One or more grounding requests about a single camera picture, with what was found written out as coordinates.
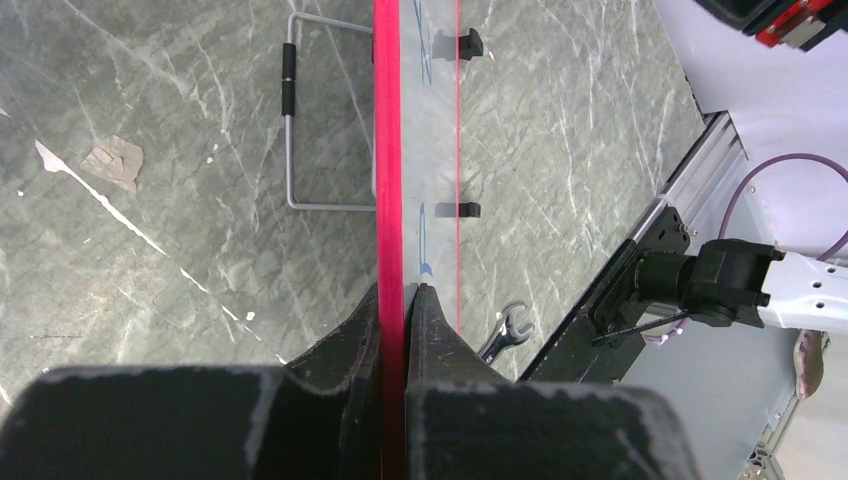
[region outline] red edge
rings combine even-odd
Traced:
[[[398,0],[374,0],[377,285],[383,368],[383,478],[392,479],[406,476],[399,8]]]
[[[456,38],[459,38],[459,0],[456,0]],[[460,63],[459,63],[459,42],[456,44],[456,333],[462,333],[459,322],[459,312],[460,312],[460,295],[459,295],[459,279],[460,279],[460,270],[461,263],[459,262],[459,119],[460,119],[460,109],[459,109],[459,72],[460,72]]]

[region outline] purple hose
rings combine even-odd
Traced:
[[[821,163],[827,167],[830,167],[832,170],[836,171],[842,178],[848,182],[848,170],[845,169],[842,165],[834,162],[833,160],[822,157],[821,155],[816,155],[813,153],[789,153],[786,155],[781,155],[779,157],[774,157],[770,160],[763,162],[761,165],[757,166],[755,169],[751,170],[751,173],[745,176],[742,179],[742,183],[736,187],[736,191],[733,192],[733,196],[730,197],[730,203],[727,205],[727,210],[724,212],[724,218],[721,219],[721,227],[718,230],[718,238],[724,238],[724,235],[727,233],[727,225],[730,223],[730,215],[733,213],[733,209],[736,207],[736,203],[739,201],[739,197],[742,196],[742,192],[745,191],[745,187],[748,186],[748,183],[753,179],[758,173],[762,172],[766,168],[785,162],[787,160],[809,160],[811,162]],[[819,255],[816,260],[825,261],[829,260],[832,256],[839,253],[845,245],[848,244],[848,230],[845,231],[845,234],[842,235],[836,243],[833,244],[832,247],[827,249],[826,252]],[[651,343],[657,343],[662,345],[664,342],[668,341],[670,338],[680,335],[678,332],[682,332],[683,328],[689,324],[692,320],[689,318],[684,318],[677,325],[671,327],[665,335],[643,335],[643,338]]]

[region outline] purple cable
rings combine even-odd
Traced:
[[[736,191],[733,192],[733,196],[730,197],[730,203],[727,205],[727,210],[724,212],[724,218],[721,219],[721,227],[718,230],[718,238],[724,238],[724,235],[727,233],[727,226],[730,223],[730,215],[733,213],[733,209],[736,208],[736,203],[739,201],[739,197],[742,196],[742,192],[745,190],[745,187],[748,186],[748,183],[753,179],[758,173],[762,172],[766,168],[785,162],[787,160],[809,160],[811,162],[820,163],[827,167],[830,167],[836,173],[842,176],[846,182],[848,182],[848,170],[845,169],[842,165],[834,162],[833,160],[822,157],[821,155],[816,155],[813,153],[788,153],[786,155],[781,155],[779,157],[774,157],[770,160],[763,162],[761,165],[757,166],[751,173],[745,176],[742,179],[742,183],[736,187]],[[839,253],[845,245],[848,244],[848,230],[845,231],[845,234],[842,235],[842,238],[837,240],[836,243],[833,244],[832,247],[827,249],[826,252],[819,255],[816,260],[825,261]],[[683,333],[683,328],[689,324],[691,319],[684,318],[677,325],[671,327],[665,335],[643,335],[643,338],[651,343],[657,343],[662,345],[670,338],[675,337]]]

